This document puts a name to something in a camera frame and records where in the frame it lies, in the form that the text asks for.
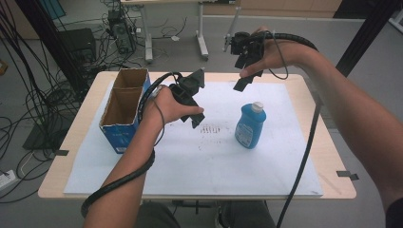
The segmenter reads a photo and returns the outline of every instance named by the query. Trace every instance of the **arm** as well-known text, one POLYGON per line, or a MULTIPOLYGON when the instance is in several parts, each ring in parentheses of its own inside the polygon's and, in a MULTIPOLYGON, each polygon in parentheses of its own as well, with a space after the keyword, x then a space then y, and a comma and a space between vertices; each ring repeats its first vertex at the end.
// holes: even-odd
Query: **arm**
MULTIPOLYGON (((184 115, 203 112, 198 106, 178 104, 169 88, 163 86, 154 102, 148 102, 142 122, 130 145, 103 185, 125 176, 140 168, 149 158, 154 143, 165 123, 178 120, 184 115)), ((86 216, 85 227, 133 227, 142 198, 145 175, 106 194, 91 205, 86 216)))
MULTIPOLYGON (((403 124, 317 51, 289 41, 278 44, 287 65, 301 67, 311 78, 343 139, 373 179, 387 210, 403 198, 403 124)), ((283 67, 278 48, 267 41, 262 60, 245 68, 240 76, 275 67, 283 67)))

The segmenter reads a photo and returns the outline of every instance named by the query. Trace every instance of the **dish soap bottle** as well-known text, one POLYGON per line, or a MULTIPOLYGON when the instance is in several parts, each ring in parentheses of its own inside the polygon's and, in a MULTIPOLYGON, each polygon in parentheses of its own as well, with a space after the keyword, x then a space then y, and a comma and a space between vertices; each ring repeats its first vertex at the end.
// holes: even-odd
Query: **dish soap bottle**
POLYGON ((235 138, 244 147, 252 149, 258 144, 266 113, 260 102, 246 104, 240 110, 242 115, 235 129, 235 138))

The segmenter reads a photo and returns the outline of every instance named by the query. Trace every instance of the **open cardboard box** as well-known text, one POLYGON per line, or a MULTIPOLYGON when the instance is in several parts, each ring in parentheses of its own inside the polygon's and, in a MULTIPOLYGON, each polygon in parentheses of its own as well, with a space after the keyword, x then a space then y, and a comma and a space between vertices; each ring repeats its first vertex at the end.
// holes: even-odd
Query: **open cardboard box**
POLYGON ((136 133, 137 107, 150 85, 145 68, 119 71, 100 120, 100 128, 116 153, 124 153, 136 133))

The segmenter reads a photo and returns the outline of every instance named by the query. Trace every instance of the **gray floor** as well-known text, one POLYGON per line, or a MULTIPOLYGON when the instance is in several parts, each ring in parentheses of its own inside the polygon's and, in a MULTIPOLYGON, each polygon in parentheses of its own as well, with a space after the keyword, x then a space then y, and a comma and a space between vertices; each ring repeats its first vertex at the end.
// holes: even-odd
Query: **gray floor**
MULTIPOLYGON (((172 26, 178 27, 182 20, 171 22, 176 23, 172 26)), ((208 72, 239 72, 233 67, 237 57, 223 53, 221 50, 222 37, 230 23, 231 18, 227 17, 204 18, 203 33, 209 50, 207 62, 201 58, 195 38, 197 20, 189 18, 180 34, 180 41, 174 42, 168 39, 154 41, 157 48, 154 53, 158 55, 163 50, 163 54, 154 61, 153 65, 147 67, 153 71, 194 71, 199 67, 205 67, 208 72)), ((267 25, 276 32, 294 33, 309 39, 320 52, 336 64, 362 25, 362 21, 241 17, 236 31, 253 31, 260 25, 267 25)), ((37 41, 29 41, 29 43, 38 53, 41 52, 37 41)), ((0 53, 1 58, 10 63, 7 74, 0 77, 0 116, 6 116, 15 121, 26 112, 24 103, 27 91, 3 45, 0 45, 0 53)), ((403 121, 402 53, 403 34, 387 24, 349 78, 403 121)), ((32 68, 34 71, 40 71, 38 66, 32 68)), ((293 67, 291 72, 304 75, 299 69, 293 67)), ((35 77, 39 85, 43 85, 46 89, 43 75, 38 73, 35 77)), ((7 156, 0 161, 2 170, 15 169, 18 161, 27 153, 21 145, 32 126, 33 121, 26 121, 17 128, 7 156)), ((331 126, 329 128, 347 170, 359 176, 359 180, 354 181, 357 197, 348 200, 294 200, 283 222, 283 227, 384 227, 384 214, 374 184, 337 130, 331 126)), ((27 170, 33 165, 28 163, 27 170)), ((10 196, 0 199, 0 202, 18 199, 37 189, 40 183, 41 180, 24 182, 10 196)), ((6 191, 2 191, 0 196, 3 196, 6 191)), ((39 199, 35 194, 15 203, 0 204, 0 226, 79 227, 83 222, 79 212, 81 203, 81 200, 39 199)), ((283 203, 283 200, 268 201, 274 220, 278 219, 283 203)), ((178 208, 176 218, 182 227, 214 227, 214 215, 215 210, 210 208, 200 209, 198 215, 195 214, 194 208, 178 208)))

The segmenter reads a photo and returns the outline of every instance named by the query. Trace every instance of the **white paper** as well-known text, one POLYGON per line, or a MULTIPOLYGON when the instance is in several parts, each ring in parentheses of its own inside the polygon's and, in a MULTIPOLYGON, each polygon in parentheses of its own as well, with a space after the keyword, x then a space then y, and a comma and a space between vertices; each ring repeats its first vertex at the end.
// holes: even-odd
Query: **white paper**
MULTIPOLYGON (((285 85, 253 83, 243 92, 233 90, 234 85, 206 83, 194 97, 205 115, 195 129, 190 119, 165 126, 163 139, 155 148, 156 160, 147 172, 145 196, 284 197, 290 193, 306 142, 285 85), (240 108, 253 102, 264 104, 267 119, 258 145, 246 149, 235 139, 234 131, 240 108)), ((77 153, 67 194, 98 190, 121 157, 98 126, 110 88, 77 153)), ((296 195, 322 195, 311 160, 296 195)))

